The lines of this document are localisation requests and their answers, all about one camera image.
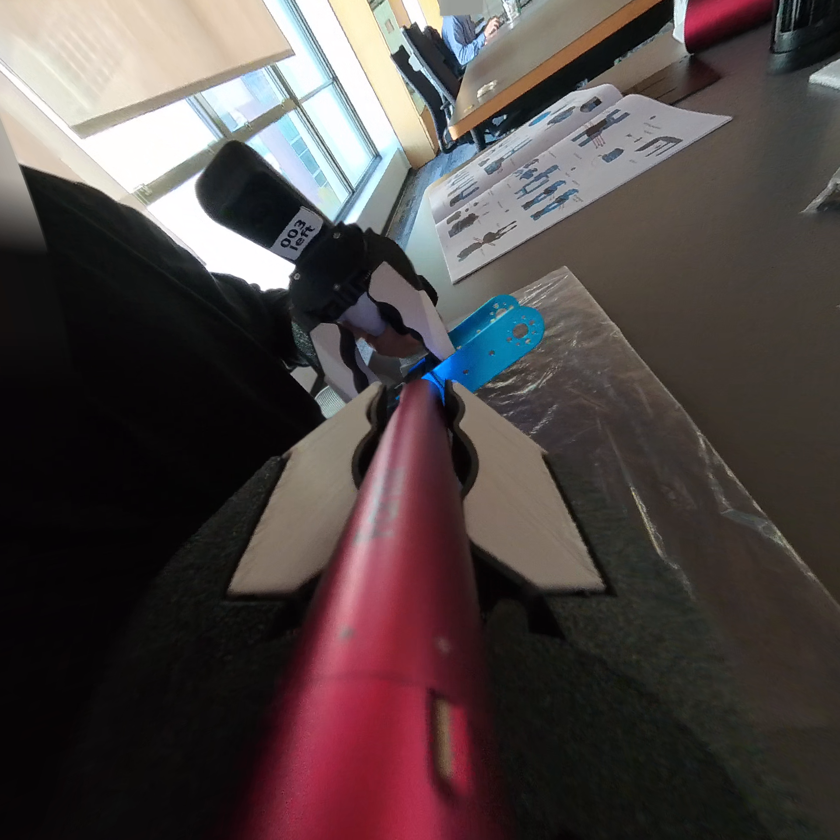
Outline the beige roller blind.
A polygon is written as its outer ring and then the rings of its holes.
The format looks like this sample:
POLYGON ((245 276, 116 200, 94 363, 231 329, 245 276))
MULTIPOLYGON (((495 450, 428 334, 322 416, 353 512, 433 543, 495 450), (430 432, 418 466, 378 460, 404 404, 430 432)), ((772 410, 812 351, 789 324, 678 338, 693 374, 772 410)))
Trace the beige roller blind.
POLYGON ((80 136, 293 56, 260 1, 2 1, 2 64, 80 136))

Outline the red electric screwdriver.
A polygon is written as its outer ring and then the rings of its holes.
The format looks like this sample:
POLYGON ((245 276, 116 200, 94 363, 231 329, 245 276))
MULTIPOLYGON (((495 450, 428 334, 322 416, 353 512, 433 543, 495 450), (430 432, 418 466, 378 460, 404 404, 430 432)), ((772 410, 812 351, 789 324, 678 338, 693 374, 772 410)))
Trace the red electric screwdriver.
POLYGON ((407 385, 226 838, 513 838, 444 407, 407 385))

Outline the black office chair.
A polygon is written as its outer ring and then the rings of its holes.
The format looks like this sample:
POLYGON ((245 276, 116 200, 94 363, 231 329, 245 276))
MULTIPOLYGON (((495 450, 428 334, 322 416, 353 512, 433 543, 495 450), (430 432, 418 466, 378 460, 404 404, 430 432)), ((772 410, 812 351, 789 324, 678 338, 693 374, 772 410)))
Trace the black office chair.
POLYGON ((463 69, 442 36, 417 24, 401 28, 403 44, 391 58, 406 84, 425 102, 432 115, 438 145, 449 153, 460 143, 449 134, 448 120, 457 99, 463 69))

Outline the person's left hand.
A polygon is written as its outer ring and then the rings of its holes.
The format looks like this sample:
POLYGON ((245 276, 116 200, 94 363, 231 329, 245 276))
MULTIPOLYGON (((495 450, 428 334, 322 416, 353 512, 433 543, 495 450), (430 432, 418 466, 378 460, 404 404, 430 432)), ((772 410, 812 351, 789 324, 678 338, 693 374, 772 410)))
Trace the person's left hand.
POLYGON ((363 331, 350 325, 350 329, 357 340, 366 342, 378 354, 395 359, 408 359, 418 354, 425 354, 425 344, 412 334, 402 334, 389 325, 379 335, 363 331))

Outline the open instruction manual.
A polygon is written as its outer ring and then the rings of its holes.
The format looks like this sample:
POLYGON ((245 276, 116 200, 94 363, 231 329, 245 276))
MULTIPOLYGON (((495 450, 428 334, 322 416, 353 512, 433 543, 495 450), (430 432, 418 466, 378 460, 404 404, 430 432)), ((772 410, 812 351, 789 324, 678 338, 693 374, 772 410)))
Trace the open instruction manual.
POLYGON ((432 188, 453 285, 731 120, 611 84, 574 91, 432 188))

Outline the large paned window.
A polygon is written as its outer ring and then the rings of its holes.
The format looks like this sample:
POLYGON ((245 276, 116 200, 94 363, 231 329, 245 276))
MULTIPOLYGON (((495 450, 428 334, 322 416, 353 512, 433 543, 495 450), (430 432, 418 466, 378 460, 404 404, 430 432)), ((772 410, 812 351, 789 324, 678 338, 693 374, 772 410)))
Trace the large paned window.
POLYGON ((200 256, 223 235, 194 186, 228 141, 246 143, 329 219, 341 218, 380 160, 300 2, 264 2, 294 55, 82 137, 2 64, 7 129, 31 165, 78 179, 148 212, 200 256))

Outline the black patterned cylinder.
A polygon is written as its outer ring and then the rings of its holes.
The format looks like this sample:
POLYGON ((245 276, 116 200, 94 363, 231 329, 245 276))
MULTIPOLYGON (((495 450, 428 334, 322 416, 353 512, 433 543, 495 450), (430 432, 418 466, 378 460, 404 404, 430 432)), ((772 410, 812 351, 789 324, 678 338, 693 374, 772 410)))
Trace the black patterned cylinder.
POLYGON ((774 1, 768 71, 810 67, 839 50, 839 1, 774 1))

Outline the grey desk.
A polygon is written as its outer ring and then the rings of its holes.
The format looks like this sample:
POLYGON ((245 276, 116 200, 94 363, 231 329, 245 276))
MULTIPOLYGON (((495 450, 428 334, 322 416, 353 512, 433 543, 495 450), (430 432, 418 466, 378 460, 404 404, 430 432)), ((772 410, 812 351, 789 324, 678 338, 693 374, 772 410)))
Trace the grey desk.
MULTIPOLYGON (((427 199, 407 252, 458 321, 568 267, 828 593, 838 592, 838 97, 767 71, 768 28, 709 50, 685 102, 730 123, 452 286, 427 199)), ((838 660, 730 645, 637 526, 549 453, 609 595, 563 638, 487 625, 523 838, 838 838, 838 660)))

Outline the blue metal servo bracket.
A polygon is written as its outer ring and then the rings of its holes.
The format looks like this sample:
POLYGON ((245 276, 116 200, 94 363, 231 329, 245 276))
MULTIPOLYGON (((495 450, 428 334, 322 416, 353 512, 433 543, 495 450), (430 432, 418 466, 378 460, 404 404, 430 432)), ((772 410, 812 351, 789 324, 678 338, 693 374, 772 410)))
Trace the blue metal servo bracket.
POLYGON ((498 295, 448 331, 455 352, 434 363, 430 356, 417 362, 406 382, 424 378, 439 391, 456 382, 475 393, 523 356, 534 350, 544 335, 539 310, 522 306, 511 295, 498 295))

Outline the person's left forearm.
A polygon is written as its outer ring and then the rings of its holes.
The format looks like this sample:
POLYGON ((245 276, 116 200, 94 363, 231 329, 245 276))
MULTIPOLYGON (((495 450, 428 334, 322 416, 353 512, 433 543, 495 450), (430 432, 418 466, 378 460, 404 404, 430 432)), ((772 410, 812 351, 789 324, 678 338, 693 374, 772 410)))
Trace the person's left forearm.
POLYGON ((261 289, 245 280, 213 272, 231 318, 275 361, 288 369, 311 366, 312 346, 293 318, 291 296, 282 288, 261 289))

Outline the long wooden table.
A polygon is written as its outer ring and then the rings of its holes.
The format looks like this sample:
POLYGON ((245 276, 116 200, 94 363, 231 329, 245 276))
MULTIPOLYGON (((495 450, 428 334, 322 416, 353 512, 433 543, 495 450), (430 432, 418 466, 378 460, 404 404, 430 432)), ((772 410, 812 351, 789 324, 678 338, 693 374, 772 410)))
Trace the long wooden table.
POLYGON ((673 2, 532 2, 503 25, 467 66, 448 122, 456 140, 577 60, 611 41, 655 35, 671 21, 673 2), (476 91, 498 80, 490 95, 476 91))

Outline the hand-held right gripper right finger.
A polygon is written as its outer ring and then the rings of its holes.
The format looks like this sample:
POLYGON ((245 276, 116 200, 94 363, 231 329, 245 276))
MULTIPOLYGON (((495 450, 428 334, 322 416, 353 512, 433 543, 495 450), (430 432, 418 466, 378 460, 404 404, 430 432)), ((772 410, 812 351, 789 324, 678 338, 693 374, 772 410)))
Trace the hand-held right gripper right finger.
POLYGON ((446 410, 472 543, 539 592, 605 592, 545 451, 456 381, 446 410))

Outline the red cylindrical case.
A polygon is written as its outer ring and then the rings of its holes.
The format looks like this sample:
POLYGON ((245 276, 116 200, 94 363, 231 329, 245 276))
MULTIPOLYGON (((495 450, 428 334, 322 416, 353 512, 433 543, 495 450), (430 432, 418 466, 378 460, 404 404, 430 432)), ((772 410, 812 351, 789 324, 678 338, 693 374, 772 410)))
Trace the red cylindrical case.
POLYGON ((773 1, 675 1, 673 37, 697 53, 770 19, 773 1))

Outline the large clear plastic bag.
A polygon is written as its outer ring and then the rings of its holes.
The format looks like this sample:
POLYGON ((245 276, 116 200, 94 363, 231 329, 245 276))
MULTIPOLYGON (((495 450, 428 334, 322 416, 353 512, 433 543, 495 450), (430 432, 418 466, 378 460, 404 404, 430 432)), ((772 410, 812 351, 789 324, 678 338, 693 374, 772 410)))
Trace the large clear plastic bag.
POLYGON ((729 644, 838 660, 838 603, 568 267, 511 293, 538 348, 479 396, 624 513, 729 644))

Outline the pile of small screw bags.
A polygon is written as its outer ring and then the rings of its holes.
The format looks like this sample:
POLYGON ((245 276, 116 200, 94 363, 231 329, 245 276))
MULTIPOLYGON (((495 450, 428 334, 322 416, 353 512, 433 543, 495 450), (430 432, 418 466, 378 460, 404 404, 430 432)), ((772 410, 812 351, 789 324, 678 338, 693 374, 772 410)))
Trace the pile of small screw bags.
POLYGON ((801 212, 803 214, 839 213, 839 168, 833 173, 826 186, 801 212))

